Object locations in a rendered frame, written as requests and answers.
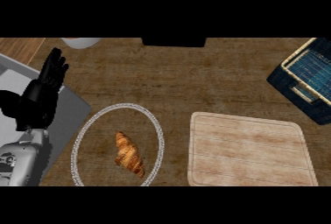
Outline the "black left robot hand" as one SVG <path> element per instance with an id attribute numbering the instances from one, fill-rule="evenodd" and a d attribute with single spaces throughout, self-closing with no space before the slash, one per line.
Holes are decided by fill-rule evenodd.
<path id="1" fill-rule="evenodd" d="M 40 75 L 30 81 L 24 93 L 0 90 L 0 110 L 5 116 L 15 119 L 16 131 L 46 130 L 50 126 L 67 71 L 67 58 L 62 51 L 53 48 Z"/>

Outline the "pale wooden cutting board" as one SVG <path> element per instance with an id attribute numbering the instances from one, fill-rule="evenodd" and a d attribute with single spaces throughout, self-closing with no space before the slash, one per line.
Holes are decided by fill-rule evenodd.
<path id="1" fill-rule="evenodd" d="M 293 122 L 195 112 L 188 181 L 194 186 L 315 186 L 315 168 Z"/>

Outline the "dark blue wicker basket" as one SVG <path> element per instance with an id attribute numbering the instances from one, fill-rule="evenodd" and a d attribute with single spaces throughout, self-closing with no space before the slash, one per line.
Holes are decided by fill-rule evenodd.
<path id="1" fill-rule="evenodd" d="M 310 38 L 266 80 L 309 118 L 330 124 L 331 38 Z"/>

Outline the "grey sink basin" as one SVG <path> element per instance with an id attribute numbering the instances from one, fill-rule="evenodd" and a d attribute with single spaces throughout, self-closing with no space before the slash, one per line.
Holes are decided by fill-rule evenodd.
<path id="1" fill-rule="evenodd" d="M 39 76 L 39 71 L 0 53 L 0 90 L 22 94 L 27 85 Z M 92 107 L 67 86 L 58 92 L 56 114 L 47 128 L 49 142 L 53 145 L 46 172 L 58 160 L 71 137 L 84 122 Z M 16 120 L 3 115 L 0 110 L 0 147 L 31 137 L 16 131 Z"/>

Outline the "white bowl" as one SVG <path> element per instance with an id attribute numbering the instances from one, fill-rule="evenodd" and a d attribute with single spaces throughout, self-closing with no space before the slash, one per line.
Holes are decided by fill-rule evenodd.
<path id="1" fill-rule="evenodd" d="M 101 38 L 62 38 L 62 40 L 71 48 L 86 49 L 101 41 Z"/>

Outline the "brown croissant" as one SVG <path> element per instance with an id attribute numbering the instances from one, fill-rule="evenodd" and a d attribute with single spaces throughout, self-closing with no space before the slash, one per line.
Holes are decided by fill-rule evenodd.
<path id="1" fill-rule="evenodd" d="M 117 132 L 118 155 L 115 158 L 117 165 L 133 172 L 141 178 L 145 176 L 145 164 L 139 153 L 138 145 L 132 142 L 129 136 Z"/>

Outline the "black appliance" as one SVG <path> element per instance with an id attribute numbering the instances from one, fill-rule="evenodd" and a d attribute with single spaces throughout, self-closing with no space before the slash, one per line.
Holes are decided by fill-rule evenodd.
<path id="1" fill-rule="evenodd" d="M 144 38 L 145 46 L 204 47 L 206 38 Z"/>

